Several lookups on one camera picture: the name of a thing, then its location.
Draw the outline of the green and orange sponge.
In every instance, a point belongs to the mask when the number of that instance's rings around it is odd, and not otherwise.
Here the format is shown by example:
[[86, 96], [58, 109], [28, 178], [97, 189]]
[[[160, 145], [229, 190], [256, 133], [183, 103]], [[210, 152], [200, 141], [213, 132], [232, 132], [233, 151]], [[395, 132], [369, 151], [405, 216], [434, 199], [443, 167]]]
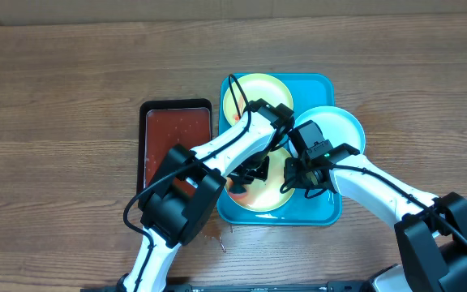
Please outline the green and orange sponge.
[[242, 185], [233, 181], [228, 181], [225, 189], [227, 190], [228, 196], [233, 200], [240, 200], [249, 195], [247, 185]]

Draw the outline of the light blue plate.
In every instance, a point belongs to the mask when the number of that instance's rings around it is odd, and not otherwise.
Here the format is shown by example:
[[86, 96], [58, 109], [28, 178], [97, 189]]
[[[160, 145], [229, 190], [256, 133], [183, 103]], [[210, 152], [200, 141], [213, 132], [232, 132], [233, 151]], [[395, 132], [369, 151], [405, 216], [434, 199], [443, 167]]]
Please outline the light blue plate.
[[348, 111], [335, 106], [318, 106], [307, 110], [295, 119], [294, 128], [307, 122], [315, 123], [320, 132], [312, 131], [306, 142], [328, 140], [333, 147], [349, 144], [365, 152], [366, 135], [361, 123]]

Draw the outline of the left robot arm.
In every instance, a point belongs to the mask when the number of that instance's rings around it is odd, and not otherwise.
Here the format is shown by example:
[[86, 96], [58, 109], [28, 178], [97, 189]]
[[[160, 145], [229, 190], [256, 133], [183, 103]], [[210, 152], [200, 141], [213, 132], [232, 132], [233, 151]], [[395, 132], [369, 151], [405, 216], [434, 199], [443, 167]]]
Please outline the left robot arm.
[[151, 182], [124, 208], [125, 225], [142, 242], [133, 269], [115, 289], [164, 290], [178, 249], [206, 225], [227, 181], [264, 165], [293, 124], [288, 106], [258, 99], [247, 102], [240, 120], [214, 140], [192, 149], [173, 146]]

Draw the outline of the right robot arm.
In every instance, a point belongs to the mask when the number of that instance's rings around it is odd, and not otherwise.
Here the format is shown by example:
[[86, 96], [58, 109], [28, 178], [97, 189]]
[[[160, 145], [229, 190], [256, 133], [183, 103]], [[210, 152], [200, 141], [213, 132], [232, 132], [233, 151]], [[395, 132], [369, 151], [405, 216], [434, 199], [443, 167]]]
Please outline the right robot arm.
[[298, 155], [285, 162], [287, 187], [348, 197], [394, 230], [401, 263], [374, 275], [367, 291], [467, 291], [465, 197], [419, 191], [349, 144], [332, 146], [312, 121], [289, 137]]

